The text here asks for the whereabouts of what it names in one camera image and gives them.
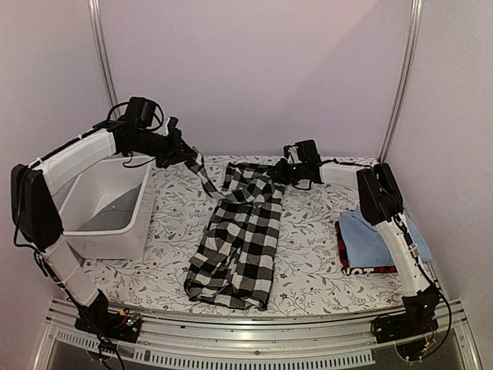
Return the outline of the black white plaid shirt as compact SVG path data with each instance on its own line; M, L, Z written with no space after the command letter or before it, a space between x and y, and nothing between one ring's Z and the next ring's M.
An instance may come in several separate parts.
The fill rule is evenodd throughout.
M280 236L285 186L274 167L228 163L217 189L202 155L186 167L195 173L216 206L196 253L189 260L184 291L191 301L230 309L267 309Z

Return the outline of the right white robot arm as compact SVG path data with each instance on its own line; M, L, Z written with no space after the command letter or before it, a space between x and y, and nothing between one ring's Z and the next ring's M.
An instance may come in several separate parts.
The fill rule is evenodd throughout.
M342 213L337 222L344 268L350 274L398 273L404 306L409 310L399 317L398 329L414 336L427 325L427 312L438 304L441 295L424 268L420 253L426 252L427 246L406 219L401 192L388 164L365 166L335 160L291 163L282 159L273 176L289 185L306 180L356 189L356 209Z

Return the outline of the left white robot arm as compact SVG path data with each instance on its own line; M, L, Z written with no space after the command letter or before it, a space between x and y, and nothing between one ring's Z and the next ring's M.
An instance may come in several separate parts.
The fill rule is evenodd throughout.
M79 259L141 257L155 200L152 166L199 158L176 127L158 134L114 122L12 169L15 235L41 257L55 283L88 308L84 320L97 334L110 333L115 320Z

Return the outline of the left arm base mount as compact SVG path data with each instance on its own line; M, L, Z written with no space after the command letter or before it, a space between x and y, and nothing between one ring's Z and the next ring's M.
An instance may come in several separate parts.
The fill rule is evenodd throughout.
M142 316L128 308L110 311L109 302L100 294L89 306L78 308L75 328L104 338L137 343L142 327Z

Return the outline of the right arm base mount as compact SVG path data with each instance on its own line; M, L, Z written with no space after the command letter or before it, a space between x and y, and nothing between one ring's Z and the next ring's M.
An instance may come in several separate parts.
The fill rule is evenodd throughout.
M417 335L431 333L438 329L434 310L440 301L440 295L435 290L419 292L415 296L404 296L404 313L381 314L371 322L371 334L378 344L401 339L409 339ZM424 359L431 347L431 339L417 339L397 345L396 351L406 362L419 362Z

